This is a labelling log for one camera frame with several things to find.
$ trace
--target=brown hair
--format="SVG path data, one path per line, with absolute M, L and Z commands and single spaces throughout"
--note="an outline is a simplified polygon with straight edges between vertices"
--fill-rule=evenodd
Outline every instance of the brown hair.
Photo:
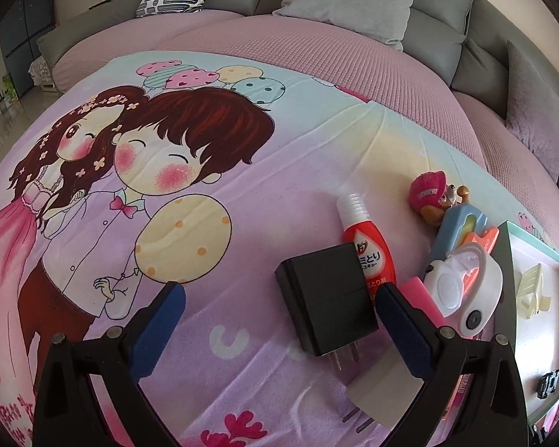
M 94 143 L 91 145 L 89 154 L 78 161 L 65 161 L 61 167 L 60 172 L 63 176 L 63 186 L 58 191 L 58 198 L 54 201 L 50 208 L 65 207 L 70 203 L 73 196 L 80 190 L 85 193 L 89 192 L 91 185 L 97 180 L 102 178 L 112 168 L 114 159 L 114 145 L 112 144 L 112 137 L 118 132 L 123 132 L 116 129 L 116 125 L 128 110 L 145 103 L 147 97 L 142 88 L 135 86 L 120 86 L 113 89 L 108 89 L 98 94 L 90 101 L 77 107 L 72 112 L 58 120 L 46 134 L 44 134 L 35 143 L 31 151 L 23 158 L 15 167 L 12 176 L 10 177 L 10 188 L 15 189 L 15 200 L 23 194 L 27 185 L 39 176 L 42 167 L 54 164 L 57 161 L 57 149 L 66 131 L 81 118 L 88 115 L 93 109 L 112 107 L 123 105 L 124 110 L 119 118 L 111 125 L 106 126 L 99 135 L 96 136 Z M 104 158 L 104 166 L 95 170 L 94 162 Z
M 155 125 L 160 138 L 177 145 L 184 138 L 195 158 L 205 148 L 200 157 L 205 165 L 193 183 L 225 173 L 240 161 L 251 164 L 275 130 L 264 110 L 243 95 L 219 88 L 159 94 L 129 111 L 122 122 L 130 129 Z

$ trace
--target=blanket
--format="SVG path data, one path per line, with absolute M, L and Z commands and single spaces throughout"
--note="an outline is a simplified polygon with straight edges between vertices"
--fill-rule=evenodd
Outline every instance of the blanket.
M 339 244 L 339 195 L 361 193 L 400 281 L 435 230 L 407 205 L 443 170 L 488 226 L 543 228 L 463 153 L 348 89 L 247 59 L 143 52 L 113 60 L 50 107 L 0 165 L 0 419 L 31 445 L 34 395 L 53 334 L 124 326 L 168 280 L 186 311 L 140 386 L 185 447 L 379 445 L 341 417 L 362 362 L 299 346 L 274 270 Z M 116 440 L 131 445 L 105 387 Z

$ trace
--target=pink bow tie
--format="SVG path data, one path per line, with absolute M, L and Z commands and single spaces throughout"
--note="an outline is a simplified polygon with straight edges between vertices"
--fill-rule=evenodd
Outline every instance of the pink bow tie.
M 130 219 L 133 217 L 133 215 L 138 210 L 138 208 L 135 207 L 135 206 L 125 205 L 122 201 L 122 198 L 120 198 L 120 197 L 114 198 L 114 201 L 112 203 L 110 203 L 110 209 L 111 210 L 122 210 L 122 213 L 124 213 Z

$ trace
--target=floor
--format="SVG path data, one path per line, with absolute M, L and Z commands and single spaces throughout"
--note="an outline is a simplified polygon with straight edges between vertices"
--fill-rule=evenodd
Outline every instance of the floor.
M 55 92 L 33 88 L 21 98 L 21 106 L 0 111 L 0 162 L 12 145 L 59 96 Z

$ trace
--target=brown pants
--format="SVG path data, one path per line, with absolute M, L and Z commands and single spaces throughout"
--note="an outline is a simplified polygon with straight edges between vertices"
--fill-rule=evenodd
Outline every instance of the brown pants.
M 64 333 L 73 343 L 81 341 L 95 317 L 79 309 L 60 292 L 46 274 L 41 260 L 21 288 L 18 310 L 27 355 L 35 333 L 39 334 L 37 373 L 33 385 L 37 393 L 52 336 Z

